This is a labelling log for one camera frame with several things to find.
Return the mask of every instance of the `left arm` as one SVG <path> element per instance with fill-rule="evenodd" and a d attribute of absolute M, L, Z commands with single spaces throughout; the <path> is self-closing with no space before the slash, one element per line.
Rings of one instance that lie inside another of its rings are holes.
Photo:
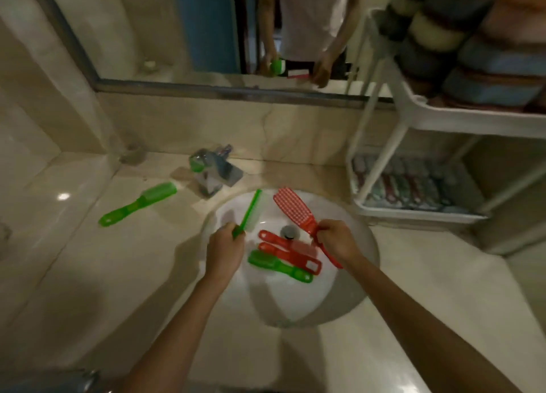
<path fill-rule="evenodd" d="M 211 235 L 204 277 L 152 347 L 131 369 L 121 393 L 182 390 L 212 307 L 241 264 L 245 234 L 234 240 L 231 235 L 234 228 L 235 224 L 229 223 Z"/>
<path fill-rule="evenodd" d="M 336 38 L 315 63 L 315 68 L 313 69 L 311 81 L 320 88 L 324 88 L 328 84 L 332 65 L 344 51 L 345 46 L 347 46 L 347 43 L 353 36 L 354 30 L 360 22 L 360 14 L 360 0 L 347 0 L 343 24 L 341 24 Z"/>

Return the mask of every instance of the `black shorts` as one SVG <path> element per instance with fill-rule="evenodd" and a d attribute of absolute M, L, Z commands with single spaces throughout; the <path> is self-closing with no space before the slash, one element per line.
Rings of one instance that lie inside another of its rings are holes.
<path fill-rule="evenodd" d="M 345 49 L 340 56 L 334 61 L 332 65 L 332 73 L 330 79 L 346 79 L 347 74 L 347 49 Z M 290 70 L 309 70 L 309 75 L 313 73 L 313 67 L 315 63 L 312 61 L 290 61 L 285 60 L 286 70 L 280 75 L 280 77 L 287 77 Z"/>

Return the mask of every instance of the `sink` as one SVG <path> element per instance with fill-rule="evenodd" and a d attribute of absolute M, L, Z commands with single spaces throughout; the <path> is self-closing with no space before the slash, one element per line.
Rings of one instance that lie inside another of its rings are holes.
<path fill-rule="evenodd" d="M 289 276 L 257 268 L 247 262 L 250 252 L 261 240 L 262 229 L 280 235 L 283 226 L 292 222 L 273 202 L 276 189 L 264 190 L 264 206 L 259 223 L 247 232 L 245 257 L 221 298 L 222 306 L 239 316 L 257 319 L 269 326 L 290 328 L 308 327 L 335 320 L 362 302 L 366 294 L 345 270 L 334 267 L 326 255 L 318 250 L 322 271 L 310 284 Z M 377 243 L 370 228 L 355 219 L 348 211 L 332 201 L 304 191 L 296 191 L 313 215 L 320 219 L 343 220 L 351 229 L 361 253 L 379 265 Z M 210 235 L 226 222 L 241 222 L 254 192 L 239 195 L 219 207 L 208 217 L 201 235 L 200 268 L 204 272 L 206 245 Z M 300 240 L 311 242 L 301 231 Z"/>

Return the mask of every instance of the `reflected hand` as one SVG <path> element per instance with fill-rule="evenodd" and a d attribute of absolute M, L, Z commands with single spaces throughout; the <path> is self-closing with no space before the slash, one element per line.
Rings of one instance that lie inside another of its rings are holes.
<path fill-rule="evenodd" d="M 278 58 L 277 52 L 266 52 L 260 61 L 260 75 L 264 77 L 274 77 L 271 72 L 271 62 Z"/>
<path fill-rule="evenodd" d="M 226 289 L 235 272 L 241 265 L 245 252 L 245 233 L 233 239 L 236 224 L 229 222 L 214 232 L 206 249 L 206 269 L 204 279 Z"/>
<path fill-rule="evenodd" d="M 323 244 L 344 268 L 348 268 L 354 260 L 362 256 L 351 230 L 342 220 L 323 219 L 318 227 L 318 242 Z"/>
<path fill-rule="evenodd" d="M 315 62 L 315 66 L 313 67 L 313 75 L 311 75 L 311 82 L 313 84 L 317 84 L 318 88 L 324 88 L 326 85 L 328 85 L 334 61 L 334 56 L 330 53 L 330 51 L 326 50 L 322 53 L 319 60 Z"/>

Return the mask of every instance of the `chrome faucet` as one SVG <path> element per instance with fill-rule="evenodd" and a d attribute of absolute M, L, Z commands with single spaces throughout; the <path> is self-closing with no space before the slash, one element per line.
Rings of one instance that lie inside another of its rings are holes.
<path fill-rule="evenodd" d="M 231 187 L 241 179 L 242 170 L 226 160 L 232 150 L 232 146 L 228 144 L 214 152 L 200 149 L 189 157 L 189 167 L 203 196 L 212 197 L 223 185 Z"/>

